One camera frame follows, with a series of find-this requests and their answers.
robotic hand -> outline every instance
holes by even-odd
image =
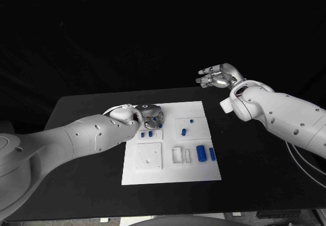
[[[47,173],[64,162],[132,139],[141,124],[162,123],[155,105],[120,105],[103,115],[34,134],[0,134],[0,220],[22,205]]]
[[[309,102],[275,93],[269,86],[246,80],[230,64],[197,72],[201,87],[227,87],[229,97],[220,101],[224,113],[234,112],[243,121],[258,120],[268,132],[326,158],[326,110]]]

floor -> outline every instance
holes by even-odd
[[[236,221],[249,226],[320,226],[315,216],[309,210],[301,210],[296,218],[258,219],[256,212],[242,212],[239,217],[233,217],[232,213],[224,213],[224,219]],[[99,219],[80,220],[53,220],[53,221],[25,221],[14,223],[2,223],[2,226],[119,226],[119,218],[109,218],[107,223],[99,223]]]

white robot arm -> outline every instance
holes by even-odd
[[[275,93],[260,82],[246,80],[230,64],[198,71],[201,87],[230,89],[220,102],[224,113],[234,112],[243,121],[260,121],[268,132],[326,158],[326,110],[283,93]]]
[[[43,132],[0,134],[0,220],[22,205],[47,173],[64,162],[99,153],[132,139],[141,124],[162,123],[155,105],[120,105],[103,115]]]

black table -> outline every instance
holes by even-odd
[[[125,103],[201,101],[221,181],[120,186],[122,143],[60,165],[7,220],[324,208],[326,189],[295,165],[283,141],[258,121],[223,113],[227,93],[197,87],[63,97],[45,129]]]

blue cylinder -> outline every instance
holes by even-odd
[[[206,152],[204,152],[204,147],[203,147],[203,145],[198,145],[198,146],[195,147],[195,149],[197,149],[197,161],[206,161],[207,158],[206,158]]]
[[[211,147],[208,148],[208,153],[210,153],[211,161],[214,161],[214,154],[213,154],[213,149],[211,149]]]

